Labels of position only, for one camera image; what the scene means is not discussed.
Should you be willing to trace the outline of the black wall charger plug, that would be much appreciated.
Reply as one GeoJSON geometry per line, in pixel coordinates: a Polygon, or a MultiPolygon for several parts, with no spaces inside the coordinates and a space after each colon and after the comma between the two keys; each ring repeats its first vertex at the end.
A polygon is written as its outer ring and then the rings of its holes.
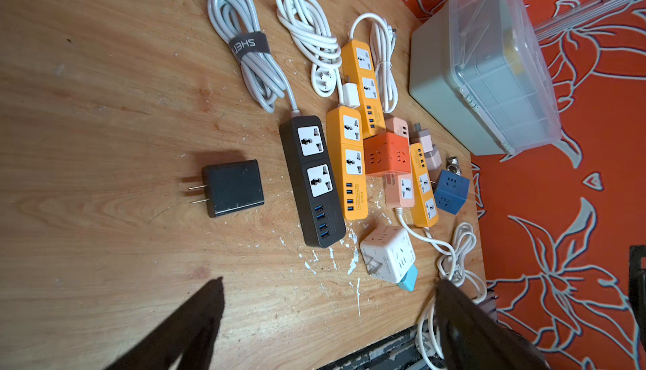
{"type": "Polygon", "coordinates": [[[210,218],[217,218],[264,205],[262,178],[257,160],[237,161],[205,166],[203,184],[188,191],[203,191],[205,197],[195,203],[205,203],[210,218]]]}

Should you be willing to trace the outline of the small white usb charger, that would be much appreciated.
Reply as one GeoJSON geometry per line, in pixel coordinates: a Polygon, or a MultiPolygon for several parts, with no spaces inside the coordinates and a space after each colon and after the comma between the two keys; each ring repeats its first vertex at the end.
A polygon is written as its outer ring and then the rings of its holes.
{"type": "Polygon", "coordinates": [[[341,106],[356,109],[360,106],[358,96],[358,87],[354,83],[340,84],[339,87],[339,103],[341,106]]]}

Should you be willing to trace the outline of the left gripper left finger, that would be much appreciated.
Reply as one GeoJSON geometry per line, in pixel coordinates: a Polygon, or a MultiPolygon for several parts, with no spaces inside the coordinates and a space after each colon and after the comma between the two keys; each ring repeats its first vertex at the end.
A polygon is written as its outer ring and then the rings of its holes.
{"type": "Polygon", "coordinates": [[[225,310],[223,278],[211,279],[109,369],[208,369],[225,310]]]}

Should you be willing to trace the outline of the red cube plug adapter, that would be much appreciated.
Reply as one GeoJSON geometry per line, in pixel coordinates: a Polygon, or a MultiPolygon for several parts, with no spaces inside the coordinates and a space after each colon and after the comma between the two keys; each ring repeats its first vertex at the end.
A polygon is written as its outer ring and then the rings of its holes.
{"type": "Polygon", "coordinates": [[[363,141],[367,176],[410,174],[409,140],[398,134],[386,132],[363,141]]]}

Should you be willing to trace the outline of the white cube plug adapter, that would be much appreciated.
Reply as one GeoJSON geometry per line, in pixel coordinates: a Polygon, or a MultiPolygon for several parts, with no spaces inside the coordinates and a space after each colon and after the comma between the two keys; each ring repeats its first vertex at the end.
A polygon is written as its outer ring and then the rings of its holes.
{"type": "Polygon", "coordinates": [[[368,274],[390,283],[400,282],[417,257],[408,232],[400,226],[384,226],[373,230],[359,248],[368,274]]]}

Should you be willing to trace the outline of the teal cube plug adapter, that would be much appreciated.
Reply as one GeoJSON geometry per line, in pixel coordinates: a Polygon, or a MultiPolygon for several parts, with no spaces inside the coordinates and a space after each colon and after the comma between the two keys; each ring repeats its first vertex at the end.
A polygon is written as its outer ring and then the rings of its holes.
{"type": "Polygon", "coordinates": [[[404,277],[397,283],[400,289],[408,292],[413,292],[417,283],[419,271],[415,264],[413,264],[404,277]]]}

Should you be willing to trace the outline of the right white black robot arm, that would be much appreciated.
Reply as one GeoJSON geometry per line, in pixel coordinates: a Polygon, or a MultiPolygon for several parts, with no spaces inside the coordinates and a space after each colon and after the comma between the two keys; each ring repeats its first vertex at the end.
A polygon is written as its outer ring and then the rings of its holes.
{"type": "Polygon", "coordinates": [[[629,248],[629,303],[645,348],[645,245],[629,248]]]}

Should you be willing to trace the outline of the yellow strip with teal plug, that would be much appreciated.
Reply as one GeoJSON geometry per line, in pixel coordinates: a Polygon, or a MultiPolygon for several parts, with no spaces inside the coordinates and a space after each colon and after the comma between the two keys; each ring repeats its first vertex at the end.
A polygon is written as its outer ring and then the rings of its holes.
{"type": "Polygon", "coordinates": [[[326,114],[326,138],[337,193],[345,220],[368,217],[361,116],[339,106],[326,114]]]}

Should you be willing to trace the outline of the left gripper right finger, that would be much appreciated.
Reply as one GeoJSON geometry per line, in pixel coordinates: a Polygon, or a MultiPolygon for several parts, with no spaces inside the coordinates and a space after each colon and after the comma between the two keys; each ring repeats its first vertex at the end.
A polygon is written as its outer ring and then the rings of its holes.
{"type": "Polygon", "coordinates": [[[499,326],[448,280],[437,284],[435,308],[448,369],[548,369],[536,347],[499,326]]]}

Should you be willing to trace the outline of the yellow strip with pink plug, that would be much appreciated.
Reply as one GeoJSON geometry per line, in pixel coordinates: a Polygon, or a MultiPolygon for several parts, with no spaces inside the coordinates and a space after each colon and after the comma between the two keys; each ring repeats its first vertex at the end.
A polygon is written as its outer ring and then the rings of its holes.
{"type": "Polygon", "coordinates": [[[439,216],[420,143],[410,145],[410,161],[415,198],[415,205],[410,209],[413,223],[416,227],[431,228],[439,221],[439,216]]]}

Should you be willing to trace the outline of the blue cube plug adapter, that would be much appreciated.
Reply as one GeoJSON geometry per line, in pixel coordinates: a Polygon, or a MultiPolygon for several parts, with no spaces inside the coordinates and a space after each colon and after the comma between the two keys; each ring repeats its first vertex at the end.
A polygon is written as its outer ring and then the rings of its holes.
{"type": "Polygon", "coordinates": [[[442,170],[434,191],[436,205],[440,210],[457,215],[469,195],[470,181],[451,171],[442,170]]]}

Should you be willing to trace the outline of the pink plug adapter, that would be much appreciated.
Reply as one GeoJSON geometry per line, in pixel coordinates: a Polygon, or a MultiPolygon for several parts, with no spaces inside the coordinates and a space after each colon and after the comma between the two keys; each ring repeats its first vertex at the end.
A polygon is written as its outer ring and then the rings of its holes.
{"type": "Polygon", "coordinates": [[[439,148],[434,144],[432,135],[429,129],[423,129],[420,123],[413,125],[413,133],[411,135],[413,143],[419,143],[422,146],[422,153],[427,162],[427,169],[435,171],[441,168],[442,159],[439,148]]]}

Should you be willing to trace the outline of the black power strip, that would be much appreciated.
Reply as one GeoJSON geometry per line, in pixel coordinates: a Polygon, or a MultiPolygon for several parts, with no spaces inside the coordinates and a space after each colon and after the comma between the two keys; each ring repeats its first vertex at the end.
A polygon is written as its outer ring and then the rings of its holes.
{"type": "Polygon", "coordinates": [[[316,116],[296,116],[279,127],[304,242],[326,249],[346,235],[331,159],[316,116]]]}

